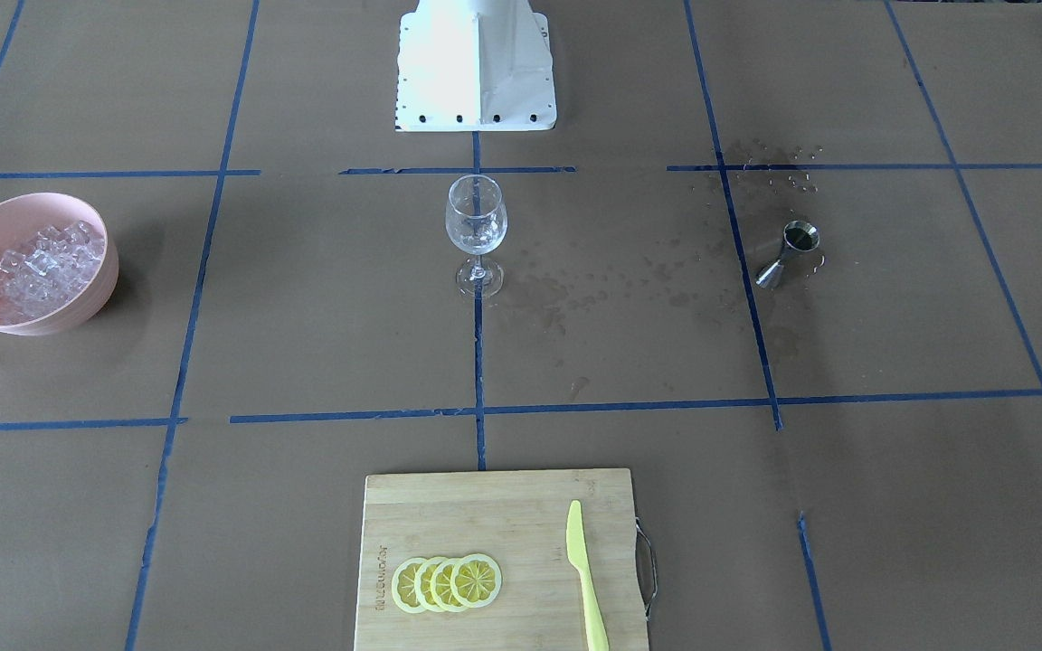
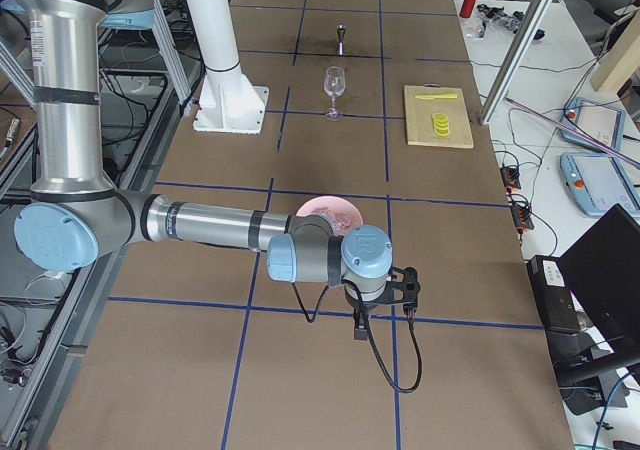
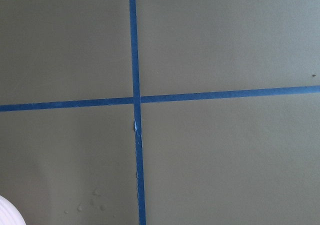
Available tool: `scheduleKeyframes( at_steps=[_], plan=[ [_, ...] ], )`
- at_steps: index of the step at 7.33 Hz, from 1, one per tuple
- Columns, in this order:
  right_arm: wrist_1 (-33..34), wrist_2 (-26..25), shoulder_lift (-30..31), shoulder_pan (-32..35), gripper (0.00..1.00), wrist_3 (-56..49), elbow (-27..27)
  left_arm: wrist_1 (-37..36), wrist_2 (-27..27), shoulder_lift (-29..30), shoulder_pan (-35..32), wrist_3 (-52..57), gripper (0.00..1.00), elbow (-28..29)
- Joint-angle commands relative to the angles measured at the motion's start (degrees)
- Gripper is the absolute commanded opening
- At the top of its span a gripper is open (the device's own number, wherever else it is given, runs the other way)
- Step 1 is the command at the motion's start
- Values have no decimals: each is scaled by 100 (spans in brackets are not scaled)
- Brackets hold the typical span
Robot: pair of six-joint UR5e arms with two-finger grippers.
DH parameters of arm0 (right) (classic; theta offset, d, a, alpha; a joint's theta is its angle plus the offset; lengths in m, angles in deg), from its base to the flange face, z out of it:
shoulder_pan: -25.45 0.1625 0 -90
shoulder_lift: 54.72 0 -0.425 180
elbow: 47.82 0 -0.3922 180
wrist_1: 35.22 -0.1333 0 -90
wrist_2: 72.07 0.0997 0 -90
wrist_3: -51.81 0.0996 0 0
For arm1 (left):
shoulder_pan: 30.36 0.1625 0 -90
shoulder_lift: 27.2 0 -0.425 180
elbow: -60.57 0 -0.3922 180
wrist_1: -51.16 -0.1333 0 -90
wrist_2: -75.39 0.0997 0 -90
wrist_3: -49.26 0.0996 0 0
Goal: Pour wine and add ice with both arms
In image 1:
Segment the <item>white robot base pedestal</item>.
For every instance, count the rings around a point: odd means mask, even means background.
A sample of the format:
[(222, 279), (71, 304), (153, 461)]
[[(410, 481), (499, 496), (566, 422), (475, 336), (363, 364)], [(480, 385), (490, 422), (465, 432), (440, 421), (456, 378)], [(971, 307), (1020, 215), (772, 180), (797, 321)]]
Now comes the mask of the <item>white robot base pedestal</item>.
[(401, 17), (397, 65), (397, 131), (557, 124), (549, 21), (528, 1), (421, 1)]

